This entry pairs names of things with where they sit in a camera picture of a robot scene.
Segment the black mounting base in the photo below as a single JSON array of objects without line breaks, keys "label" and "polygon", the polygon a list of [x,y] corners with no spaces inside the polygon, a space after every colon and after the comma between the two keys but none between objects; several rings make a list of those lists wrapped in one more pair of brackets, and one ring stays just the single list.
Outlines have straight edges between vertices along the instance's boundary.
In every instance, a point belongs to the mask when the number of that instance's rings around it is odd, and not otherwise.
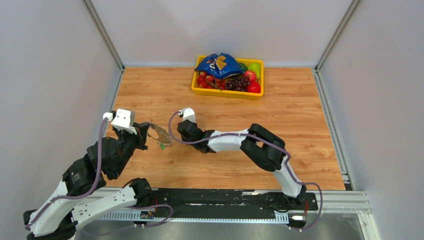
[{"label": "black mounting base", "polygon": [[[159,188],[151,194],[159,204],[173,207],[173,218],[208,219],[275,219],[276,210],[318,210],[314,193],[306,193],[304,201],[294,204],[282,192],[244,193],[254,190]],[[158,208],[155,217],[166,217],[167,208]]]}]

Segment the red apple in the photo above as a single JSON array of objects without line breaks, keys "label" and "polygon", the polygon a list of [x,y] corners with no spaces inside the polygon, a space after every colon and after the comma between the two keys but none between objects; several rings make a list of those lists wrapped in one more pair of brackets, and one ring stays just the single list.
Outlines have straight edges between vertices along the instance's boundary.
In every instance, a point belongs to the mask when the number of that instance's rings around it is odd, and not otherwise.
[{"label": "red apple", "polygon": [[197,83],[199,84],[199,83],[201,83],[201,82],[203,82],[203,81],[205,81],[205,80],[206,80],[206,77],[205,77],[205,76],[200,75],[200,76],[197,78]]},{"label": "red apple", "polygon": [[258,79],[254,71],[245,71],[243,75],[248,76],[251,83],[256,82],[256,80]]},{"label": "red apple", "polygon": [[256,81],[251,82],[250,85],[247,87],[247,91],[249,93],[260,94],[261,93],[261,85],[259,85],[259,83],[256,82]]},{"label": "red apple", "polygon": [[207,75],[206,76],[206,81],[208,81],[209,83],[213,83],[214,82],[214,77],[211,75]]},{"label": "red apple", "polygon": [[199,87],[202,88],[202,89],[207,89],[208,86],[209,86],[209,84],[206,81],[201,81],[199,83]]}]

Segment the red grapes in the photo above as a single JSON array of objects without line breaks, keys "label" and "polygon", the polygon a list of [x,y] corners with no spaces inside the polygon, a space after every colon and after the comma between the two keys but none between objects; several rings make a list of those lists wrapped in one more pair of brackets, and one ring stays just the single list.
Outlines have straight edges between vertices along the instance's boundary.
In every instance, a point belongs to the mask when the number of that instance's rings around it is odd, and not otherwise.
[{"label": "red grapes", "polygon": [[251,81],[249,77],[241,74],[229,79],[225,87],[230,91],[247,92],[250,84]]}]

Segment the gray floor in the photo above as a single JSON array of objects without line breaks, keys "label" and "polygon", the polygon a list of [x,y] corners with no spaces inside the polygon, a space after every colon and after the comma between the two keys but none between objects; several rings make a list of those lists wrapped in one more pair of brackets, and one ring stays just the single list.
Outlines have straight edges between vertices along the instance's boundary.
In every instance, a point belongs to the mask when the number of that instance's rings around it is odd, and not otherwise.
[{"label": "gray floor", "polygon": [[[315,216],[310,213],[308,222]],[[131,225],[127,221],[96,220],[85,227],[89,233],[107,233]],[[356,214],[323,214],[311,230],[295,232],[282,224],[168,222],[152,228],[131,228],[106,236],[79,232],[76,240],[363,240]]]}]

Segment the green apple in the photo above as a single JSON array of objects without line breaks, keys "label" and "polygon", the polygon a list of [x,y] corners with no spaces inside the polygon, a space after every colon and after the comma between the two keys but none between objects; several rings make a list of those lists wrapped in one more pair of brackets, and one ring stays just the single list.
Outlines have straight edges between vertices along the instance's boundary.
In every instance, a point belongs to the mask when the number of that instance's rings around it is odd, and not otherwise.
[{"label": "green apple", "polygon": [[257,71],[261,72],[261,65],[259,63],[254,62],[247,67],[247,70],[249,70],[249,71],[257,70]]},{"label": "green apple", "polygon": [[259,63],[254,62],[250,64],[247,70],[254,72],[258,79],[261,77],[261,65]]},{"label": "green apple", "polygon": [[254,72],[254,74],[256,74],[257,79],[261,77],[261,70],[251,70],[251,71]]}]

